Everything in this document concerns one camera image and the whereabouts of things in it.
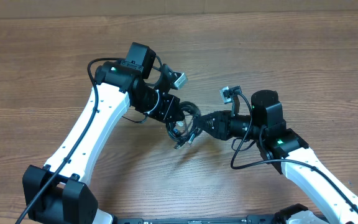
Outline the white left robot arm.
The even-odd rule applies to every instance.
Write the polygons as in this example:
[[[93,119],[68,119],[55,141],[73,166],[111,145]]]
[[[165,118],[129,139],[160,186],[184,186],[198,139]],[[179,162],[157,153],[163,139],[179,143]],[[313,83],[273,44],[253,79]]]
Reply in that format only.
[[[184,118],[180,100],[169,94],[187,82],[183,72],[161,63],[159,79],[146,83],[157,54],[148,46],[132,43],[125,58],[90,61],[87,72],[92,84],[87,104],[74,127],[43,167],[30,165],[22,184],[25,217],[39,223],[116,223],[99,208],[89,185],[94,167],[117,122],[130,107],[161,123]]]

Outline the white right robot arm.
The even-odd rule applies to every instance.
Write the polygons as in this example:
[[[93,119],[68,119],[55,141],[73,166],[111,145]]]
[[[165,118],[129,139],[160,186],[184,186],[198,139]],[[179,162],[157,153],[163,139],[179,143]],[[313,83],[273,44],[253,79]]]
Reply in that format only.
[[[195,119],[196,126],[215,139],[239,141],[232,146],[235,154],[245,151],[244,143],[257,146],[262,158],[241,166],[231,164],[232,169],[271,164],[309,197],[328,223],[358,223],[358,196],[323,165],[299,134],[287,127],[276,91],[255,92],[246,101],[248,115],[239,114],[239,100],[245,97],[239,87],[223,88],[221,96],[224,103],[232,105],[231,110],[200,116]]]

